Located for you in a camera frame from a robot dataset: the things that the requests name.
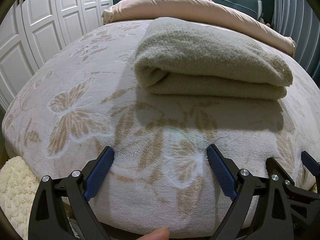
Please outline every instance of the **cream fleece fabric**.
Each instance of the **cream fleece fabric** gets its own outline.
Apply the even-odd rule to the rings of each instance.
[[[134,73],[152,94],[274,100],[285,97],[293,79],[281,57],[248,36],[169,17],[150,23]]]
[[[8,160],[0,170],[0,206],[24,240],[28,239],[29,217],[38,185],[36,176],[20,156]]]

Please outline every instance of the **metal screw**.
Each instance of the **metal screw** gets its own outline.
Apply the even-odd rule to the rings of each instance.
[[[249,171],[247,171],[247,170],[245,170],[245,169],[241,170],[240,173],[241,173],[241,175],[243,175],[243,176],[248,176],[248,175],[249,175]]]
[[[276,175],[276,174],[273,174],[273,175],[271,176],[271,178],[272,178],[273,180],[276,180],[276,181],[279,179],[278,175]]]
[[[49,176],[44,176],[44,177],[42,178],[42,181],[43,181],[43,182],[47,182],[49,179],[50,179]]]
[[[74,171],[72,173],[72,177],[78,177],[80,175],[80,171]]]

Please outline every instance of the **curtain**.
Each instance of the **curtain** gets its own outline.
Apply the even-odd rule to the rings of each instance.
[[[320,22],[306,0],[275,0],[273,29],[297,44],[294,59],[320,85]]]

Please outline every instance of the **floral pattern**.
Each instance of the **floral pattern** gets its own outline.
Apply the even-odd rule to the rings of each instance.
[[[300,153],[320,161],[320,92],[305,71],[259,43],[293,72],[288,95],[277,102],[149,95],[131,67],[150,22],[107,24],[41,67],[5,115],[10,150],[38,178],[61,178],[112,146],[114,163],[90,205],[101,222],[138,234],[166,221],[173,238],[212,235],[230,201],[207,162],[211,143],[257,176],[267,175],[265,160],[273,156],[296,185],[310,189],[314,179]]]

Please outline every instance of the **finger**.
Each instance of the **finger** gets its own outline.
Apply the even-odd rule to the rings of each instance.
[[[169,228],[160,228],[152,233],[142,236],[137,240],[169,240],[170,231]]]

